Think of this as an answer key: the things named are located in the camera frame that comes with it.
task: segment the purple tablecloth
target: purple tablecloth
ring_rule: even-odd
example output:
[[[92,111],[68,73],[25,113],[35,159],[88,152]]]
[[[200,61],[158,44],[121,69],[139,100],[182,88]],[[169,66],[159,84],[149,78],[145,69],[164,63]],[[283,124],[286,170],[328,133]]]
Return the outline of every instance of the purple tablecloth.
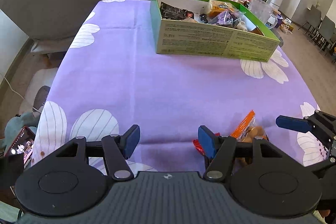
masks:
[[[204,171],[192,140],[206,125],[230,134],[250,110],[270,142],[309,165],[325,151],[312,134],[278,128],[278,115],[318,106],[280,48],[268,63],[155,53],[149,1],[103,0],[68,50],[45,104],[34,163],[74,136],[100,140],[141,128],[132,170]],[[102,159],[90,164],[104,171]]]

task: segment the dining chair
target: dining chair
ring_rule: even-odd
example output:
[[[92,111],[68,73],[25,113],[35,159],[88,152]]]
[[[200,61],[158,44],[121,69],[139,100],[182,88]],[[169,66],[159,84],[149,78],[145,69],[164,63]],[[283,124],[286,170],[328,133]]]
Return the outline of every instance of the dining chair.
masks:
[[[308,23],[310,26],[307,29],[306,33],[310,30],[311,27],[313,27],[312,31],[310,34],[314,31],[317,30],[318,27],[321,24],[321,11],[317,9],[314,5],[311,6],[310,11],[308,12],[306,22],[300,26],[299,30],[306,24]]]
[[[327,16],[324,17],[321,26],[316,29],[318,31],[317,35],[315,35],[312,40],[321,46],[321,50],[328,43],[329,45],[333,45],[334,42],[331,41],[331,38],[335,31],[335,23]],[[323,44],[319,44],[318,42],[323,38]]]

